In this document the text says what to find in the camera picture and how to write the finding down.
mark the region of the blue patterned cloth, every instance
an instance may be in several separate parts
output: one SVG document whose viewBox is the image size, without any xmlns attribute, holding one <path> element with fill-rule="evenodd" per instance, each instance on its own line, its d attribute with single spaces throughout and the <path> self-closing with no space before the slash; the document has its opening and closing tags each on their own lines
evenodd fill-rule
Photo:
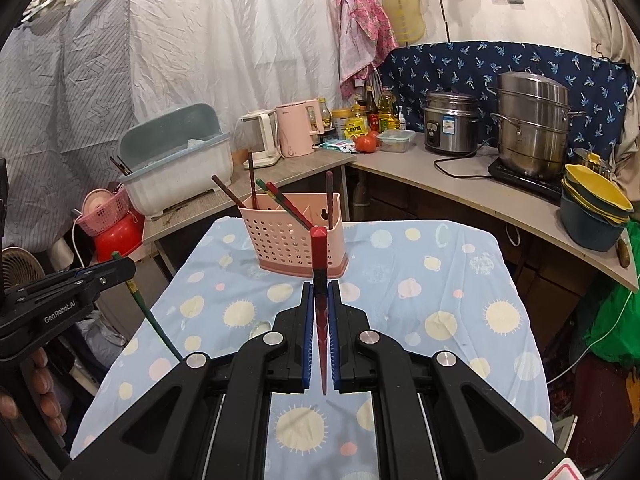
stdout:
<svg viewBox="0 0 640 480">
<path fill-rule="evenodd" d="M 391 86 L 403 105 L 407 127 L 423 131 L 422 106 L 427 92 L 453 90 L 471 94 L 480 102 L 480 141 L 496 145 L 498 127 L 489 117 L 497 112 L 498 74 L 533 72 L 554 79 L 569 89 L 574 118 L 569 135 L 569 156 L 587 148 L 605 160 L 620 140 L 626 101 L 634 86 L 629 65 L 527 43 L 463 41 L 432 43 L 394 50 L 380 66 L 383 84 Z"/>
<path fill-rule="evenodd" d="M 350 257 L 340 279 L 344 303 L 366 311 L 372 328 L 407 350 L 455 352 L 552 438 L 542 362 L 495 238 L 437 220 L 344 227 Z M 181 352 L 216 357 L 237 351 L 258 323 L 273 323 L 279 311 L 297 306 L 304 281 L 262 270 L 242 219 L 223 218 L 153 313 Z M 72 456 L 176 363 L 145 321 L 102 383 Z M 369 394 L 322 395 L 315 346 L 310 389 L 273 396 L 265 479 L 377 480 L 373 430 Z"/>
</svg>

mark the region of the stacked bowls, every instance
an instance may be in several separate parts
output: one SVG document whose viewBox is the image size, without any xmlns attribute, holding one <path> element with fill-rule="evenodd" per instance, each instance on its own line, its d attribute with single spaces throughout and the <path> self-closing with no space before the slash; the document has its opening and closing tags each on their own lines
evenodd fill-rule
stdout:
<svg viewBox="0 0 640 480">
<path fill-rule="evenodd" d="M 586 166 L 567 164 L 560 218 L 574 242 L 594 251 L 616 243 L 634 210 L 618 186 Z"/>
</svg>

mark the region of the kitchen counter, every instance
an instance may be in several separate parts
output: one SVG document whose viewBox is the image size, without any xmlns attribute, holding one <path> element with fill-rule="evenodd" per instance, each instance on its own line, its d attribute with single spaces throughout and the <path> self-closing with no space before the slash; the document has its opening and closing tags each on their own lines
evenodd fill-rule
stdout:
<svg viewBox="0 0 640 480">
<path fill-rule="evenodd" d="M 255 177 L 261 178 L 265 182 L 271 180 L 280 187 L 341 166 L 344 182 L 344 165 L 355 159 L 355 155 L 347 153 L 315 150 L 309 155 L 281 158 L 274 166 L 256 169 Z M 228 187 L 240 200 L 247 198 L 251 194 L 249 172 L 241 166 L 234 168 L 231 184 Z M 179 206 L 175 206 L 155 220 L 146 219 L 142 242 L 145 244 L 154 242 L 198 220 L 233 206 L 234 203 L 222 191 L 210 191 L 196 196 Z"/>
<path fill-rule="evenodd" d="M 564 230 L 558 206 L 527 191 L 488 178 L 459 179 L 441 173 L 433 161 L 445 158 L 424 149 L 424 137 L 416 136 L 416 145 L 406 153 L 376 152 L 358 155 L 351 166 L 375 173 L 409 186 L 441 195 L 478 209 L 528 231 L 547 242 L 583 259 L 634 292 L 638 291 L 636 264 L 631 253 L 631 265 L 620 265 L 616 249 L 606 253 L 591 251 L 577 245 Z M 476 156 L 441 163 L 441 167 L 456 175 L 488 175 L 486 168 L 498 156 L 495 148 L 482 148 Z M 623 237 L 628 241 L 626 230 Z"/>
</svg>

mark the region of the blue polka dot tablecloth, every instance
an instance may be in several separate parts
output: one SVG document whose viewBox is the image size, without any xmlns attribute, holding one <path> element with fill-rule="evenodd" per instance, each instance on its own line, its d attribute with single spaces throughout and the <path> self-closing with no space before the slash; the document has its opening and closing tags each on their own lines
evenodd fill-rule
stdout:
<svg viewBox="0 0 640 480">
<path fill-rule="evenodd" d="M 342 300 L 373 329 L 424 355 L 455 352 L 549 438 L 549 400 L 529 319 L 495 238 L 453 222 L 345 224 Z M 184 355 L 237 351 L 263 322 L 300 302 L 304 280 L 262 270 L 242 219 L 216 221 L 153 307 Z M 78 455 L 175 364 L 144 322 L 105 378 L 73 444 Z M 274 395 L 267 480 L 376 480 L 369 394 Z"/>
</svg>

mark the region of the hand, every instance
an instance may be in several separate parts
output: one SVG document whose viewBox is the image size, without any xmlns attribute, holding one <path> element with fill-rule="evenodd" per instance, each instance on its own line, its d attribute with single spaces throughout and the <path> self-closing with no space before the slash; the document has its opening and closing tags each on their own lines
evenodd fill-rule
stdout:
<svg viewBox="0 0 640 480">
<path fill-rule="evenodd" d="M 40 409 L 48 418 L 51 431 L 56 435 L 63 435 L 66 431 L 66 421 L 62 416 L 60 403 L 53 393 L 53 377 L 47 369 L 47 354 L 43 348 L 38 348 L 31 357 L 36 365 L 31 381 L 35 391 L 41 395 Z M 18 406 L 11 397 L 0 394 L 0 415 L 9 420 L 20 416 Z"/>
</svg>

